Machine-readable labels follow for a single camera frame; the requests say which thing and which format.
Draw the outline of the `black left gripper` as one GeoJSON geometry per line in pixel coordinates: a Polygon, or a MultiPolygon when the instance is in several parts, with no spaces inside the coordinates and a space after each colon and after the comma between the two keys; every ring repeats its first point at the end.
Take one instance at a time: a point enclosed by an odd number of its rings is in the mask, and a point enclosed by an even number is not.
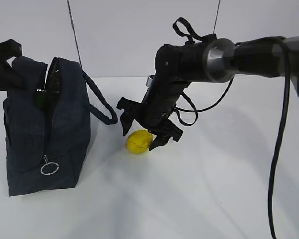
{"type": "Polygon", "coordinates": [[[22,45],[13,39],[0,43],[0,91],[24,89],[22,76],[13,69],[8,60],[22,56],[22,45]]]}

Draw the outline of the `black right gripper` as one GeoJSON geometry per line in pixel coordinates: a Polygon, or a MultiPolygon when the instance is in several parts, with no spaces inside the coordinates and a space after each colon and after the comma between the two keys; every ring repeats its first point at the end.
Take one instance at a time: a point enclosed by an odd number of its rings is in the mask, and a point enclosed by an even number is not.
{"type": "Polygon", "coordinates": [[[133,121],[156,135],[149,151],[165,146],[172,138],[179,141],[183,132],[169,120],[177,100],[191,82],[204,79],[203,53],[208,44],[216,40],[210,34],[196,43],[183,46],[164,44],[155,56],[155,75],[141,102],[122,97],[117,108],[122,136],[129,132],[133,121]]]}

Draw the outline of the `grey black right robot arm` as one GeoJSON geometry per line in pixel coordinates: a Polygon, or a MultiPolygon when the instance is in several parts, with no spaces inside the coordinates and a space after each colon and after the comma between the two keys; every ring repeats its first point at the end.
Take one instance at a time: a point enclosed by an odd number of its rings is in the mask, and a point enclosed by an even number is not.
{"type": "Polygon", "coordinates": [[[169,119],[179,114],[177,101],[193,82],[232,82],[235,75],[284,77],[299,97],[299,36],[265,37],[233,43],[226,38],[183,46],[163,45],[155,57],[155,74],[141,102],[121,98],[120,122],[127,134],[134,121],[155,134],[151,149],[170,139],[179,141],[182,130],[169,119]]]}

